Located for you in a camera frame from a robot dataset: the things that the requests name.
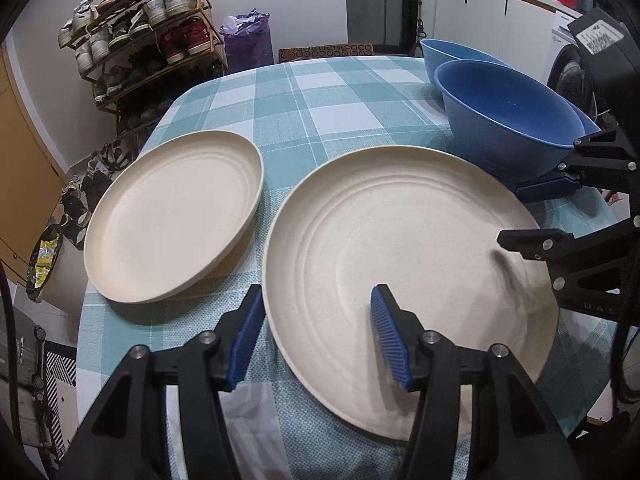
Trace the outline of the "dark blue bowl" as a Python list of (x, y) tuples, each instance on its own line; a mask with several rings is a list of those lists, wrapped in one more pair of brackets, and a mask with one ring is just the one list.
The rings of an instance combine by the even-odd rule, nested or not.
[(590, 134), (601, 131), (601, 128), (580, 108), (578, 108), (570, 101), (568, 101), (567, 104), (572, 108), (572, 110), (574, 110), (575, 114), (582, 123), (582, 128), (584, 128), (584, 136), (590, 136)]
[(451, 151), (507, 188), (556, 168), (586, 133), (574, 107), (518, 70), (457, 60), (434, 73), (451, 130)]

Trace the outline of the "cream plate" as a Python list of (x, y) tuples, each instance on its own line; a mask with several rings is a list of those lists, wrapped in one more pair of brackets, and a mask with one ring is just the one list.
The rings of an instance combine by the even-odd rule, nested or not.
[(459, 346), (505, 344), (538, 378), (559, 323), (548, 271), (497, 242), (535, 228), (505, 186), (454, 155), (407, 145), (342, 155), (304, 177), (272, 222), (262, 263), (271, 333), (332, 413), (407, 440), (418, 398), (390, 376), (372, 289), (387, 285)]
[(84, 248), (89, 282), (120, 304), (183, 292), (239, 243), (264, 177), (257, 146), (230, 131), (191, 132), (140, 155), (92, 214)]

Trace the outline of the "light blue bowl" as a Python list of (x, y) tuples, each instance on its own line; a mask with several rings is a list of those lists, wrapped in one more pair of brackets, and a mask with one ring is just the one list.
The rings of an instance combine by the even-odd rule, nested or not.
[(435, 78), (435, 70), (439, 65), (450, 61), (473, 60), (506, 66), (505, 62), (488, 53), (452, 41), (424, 38), (420, 41), (420, 46), (423, 52), (428, 80), (434, 87), (434, 96), (440, 100), (442, 99), (442, 89), (439, 87)]

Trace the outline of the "white kitchen base cabinets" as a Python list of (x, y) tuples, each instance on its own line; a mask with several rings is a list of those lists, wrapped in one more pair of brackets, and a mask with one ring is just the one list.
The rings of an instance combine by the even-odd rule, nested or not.
[(539, 80), (547, 78), (556, 30), (580, 13), (556, 0), (436, 0), (434, 37), (500, 58)]

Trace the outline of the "white washing machine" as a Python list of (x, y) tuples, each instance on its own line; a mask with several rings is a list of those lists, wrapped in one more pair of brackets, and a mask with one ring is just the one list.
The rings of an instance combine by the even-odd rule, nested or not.
[(593, 82), (568, 24), (572, 16), (556, 11), (542, 81), (585, 114), (594, 111)]

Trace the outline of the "trash bin with wrappers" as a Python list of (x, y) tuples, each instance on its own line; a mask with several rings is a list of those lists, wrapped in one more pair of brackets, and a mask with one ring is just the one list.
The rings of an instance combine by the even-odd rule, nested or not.
[(84, 253), (62, 233), (56, 223), (42, 232), (30, 255), (26, 278), (27, 297), (46, 302), (79, 316), (88, 278)]

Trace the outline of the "teal plaid tablecloth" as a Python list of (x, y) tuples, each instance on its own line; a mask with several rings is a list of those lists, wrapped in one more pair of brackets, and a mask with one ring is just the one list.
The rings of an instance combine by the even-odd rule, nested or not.
[[(159, 352), (194, 341), (238, 308), (250, 286), (262, 286), (272, 222), (308, 174), (342, 155), (385, 145), (461, 158), (451, 151), (444, 104), (416, 58), (300, 61), (199, 84), (175, 100), (142, 154), (177, 136), (207, 130), (245, 136), (262, 154), (265, 177), (254, 218), (224, 261), (174, 296), (152, 304), (120, 304), (88, 288), (77, 361), (81, 413), (89, 411), (132, 347)], [(535, 229), (580, 237), (615, 223), (594, 188), (524, 206)], [(608, 382), (615, 326), (558, 309), (548, 360), (533, 381), (562, 430), (571, 432)], [(244, 478), (391, 479), (410, 438), (371, 434), (322, 405), (285, 361), (267, 309), (246, 376), (220, 403)]]

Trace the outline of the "black white patterned rug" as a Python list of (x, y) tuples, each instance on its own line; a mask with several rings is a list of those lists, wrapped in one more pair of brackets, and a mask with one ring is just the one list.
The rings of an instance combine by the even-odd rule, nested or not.
[(75, 400), (76, 349), (48, 340), (30, 348), (17, 343), (17, 394), (23, 442), (43, 450), (57, 465), (72, 437), (63, 429), (62, 405)]

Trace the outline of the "wooden door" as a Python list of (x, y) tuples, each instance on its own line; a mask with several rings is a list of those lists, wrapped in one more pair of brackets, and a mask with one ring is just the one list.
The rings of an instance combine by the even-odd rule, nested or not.
[(30, 254), (58, 206), (65, 178), (28, 117), (5, 44), (1, 46), (1, 263), (23, 284)]

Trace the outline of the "patterned brown doormat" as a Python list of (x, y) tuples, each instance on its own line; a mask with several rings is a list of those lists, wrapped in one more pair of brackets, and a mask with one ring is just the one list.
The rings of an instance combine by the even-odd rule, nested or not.
[(314, 60), (315, 58), (344, 58), (345, 56), (374, 55), (372, 44), (325, 44), (314, 47), (284, 48), (278, 52), (278, 62)]

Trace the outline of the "black framed glass door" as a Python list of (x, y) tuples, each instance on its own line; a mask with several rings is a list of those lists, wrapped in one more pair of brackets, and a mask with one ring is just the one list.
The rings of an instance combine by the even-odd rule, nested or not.
[(376, 53), (408, 55), (416, 44), (420, 0), (346, 0), (347, 38)]

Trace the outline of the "purple plastic bag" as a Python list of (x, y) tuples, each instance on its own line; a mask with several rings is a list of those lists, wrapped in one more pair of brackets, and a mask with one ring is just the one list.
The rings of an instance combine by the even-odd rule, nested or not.
[(229, 15), (220, 26), (224, 55), (231, 73), (273, 64), (270, 14), (256, 9)]

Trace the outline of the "wooden shoe rack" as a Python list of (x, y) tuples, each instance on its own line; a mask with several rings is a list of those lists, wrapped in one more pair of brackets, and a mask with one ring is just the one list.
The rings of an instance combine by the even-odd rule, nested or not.
[(212, 0), (80, 0), (58, 30), (94, 106), (131, 125), (163, 114), (169, 97), (228, 73)]

